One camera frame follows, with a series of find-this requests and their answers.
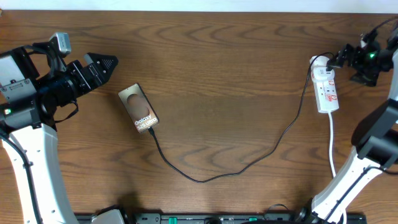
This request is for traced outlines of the Galaxy S25 Ultra smartphone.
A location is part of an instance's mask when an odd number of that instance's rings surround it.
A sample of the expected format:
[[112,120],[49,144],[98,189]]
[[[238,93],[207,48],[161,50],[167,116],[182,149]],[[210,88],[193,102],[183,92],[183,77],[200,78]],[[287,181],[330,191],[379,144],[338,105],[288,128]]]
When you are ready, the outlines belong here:
[[123,89],[118,96],[139,133],[159,124],[159,117],[140,84]]

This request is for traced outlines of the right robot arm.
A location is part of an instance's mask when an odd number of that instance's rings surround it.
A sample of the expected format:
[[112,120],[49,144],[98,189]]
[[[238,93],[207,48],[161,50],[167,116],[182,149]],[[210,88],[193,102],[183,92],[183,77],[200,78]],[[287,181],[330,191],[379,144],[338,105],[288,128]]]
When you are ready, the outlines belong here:
[[340,170],[332,172],[331,182],[311,198],[295,217],[297,223],[344,223],[346,208],[375,177],[391,174],[397,163],[397,28],[393,28],[386,48],[376,41],[377,28],[363,34],[360,44],[345,45],[332,58],[326,54],[310,59],[307,77],[312,80],[319,113],[331,115],[338,109],[335,69],[344,65],[356,73],[352,81],[374,87],[381,72],[392,71],[387,100],[365,117],[351,138],[351,152]]

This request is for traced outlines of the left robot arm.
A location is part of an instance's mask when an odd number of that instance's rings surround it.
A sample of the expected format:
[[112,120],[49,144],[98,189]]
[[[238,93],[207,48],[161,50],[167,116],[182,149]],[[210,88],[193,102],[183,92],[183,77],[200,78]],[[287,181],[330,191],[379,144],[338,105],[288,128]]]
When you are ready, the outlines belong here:
[[17,182],[24,223],[124,223],[120,210],[79,217],[70,205],[58,160],[59,107],[104,85],[117,57],[87,53],[84,67],[65,64],[69,49],[25,45],[1,54],[1,141]]

